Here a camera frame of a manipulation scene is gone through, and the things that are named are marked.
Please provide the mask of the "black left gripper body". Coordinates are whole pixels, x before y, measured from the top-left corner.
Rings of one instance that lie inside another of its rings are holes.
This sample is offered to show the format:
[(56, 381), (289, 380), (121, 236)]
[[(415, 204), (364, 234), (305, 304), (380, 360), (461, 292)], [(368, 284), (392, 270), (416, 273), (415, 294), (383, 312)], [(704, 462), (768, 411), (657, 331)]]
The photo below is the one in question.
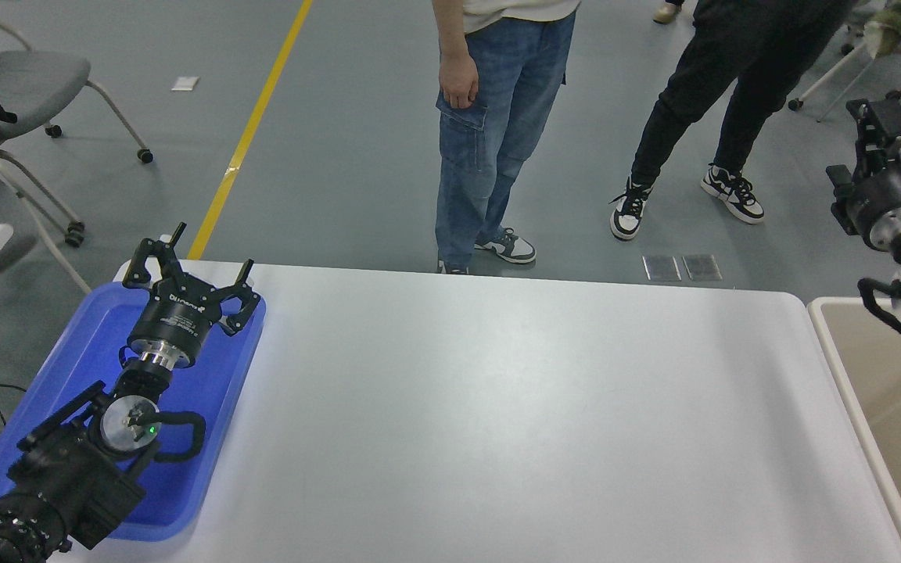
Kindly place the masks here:
[(153, 285), (145, 310), (127, 338), (137, 355), (167, 350), (176, 368), (196, 363), (212, 325), (221, 318), (221, 305), (210, 298), (214, 285), (199, 278), (165, 278)]

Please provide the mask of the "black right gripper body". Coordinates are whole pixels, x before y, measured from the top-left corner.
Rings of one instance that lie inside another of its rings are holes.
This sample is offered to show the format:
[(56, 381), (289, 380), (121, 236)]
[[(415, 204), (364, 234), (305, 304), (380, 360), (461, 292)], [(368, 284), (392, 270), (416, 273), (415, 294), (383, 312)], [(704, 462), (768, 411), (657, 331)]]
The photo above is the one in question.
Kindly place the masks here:
[(845, 232), (862, 240), (894, 240), (901, 236), (901, 165), (855, 179), (856, 225), (859, 232)]

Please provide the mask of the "person's right hand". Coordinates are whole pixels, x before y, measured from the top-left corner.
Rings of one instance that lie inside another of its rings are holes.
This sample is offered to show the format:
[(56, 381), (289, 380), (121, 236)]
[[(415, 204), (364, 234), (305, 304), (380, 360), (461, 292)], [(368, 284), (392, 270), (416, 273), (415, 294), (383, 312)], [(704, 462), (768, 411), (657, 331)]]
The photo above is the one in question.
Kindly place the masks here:
[(469, 108), (478, 99), (478, 67), (468, 53), (441, 54), (437, 78), (450, 108)]

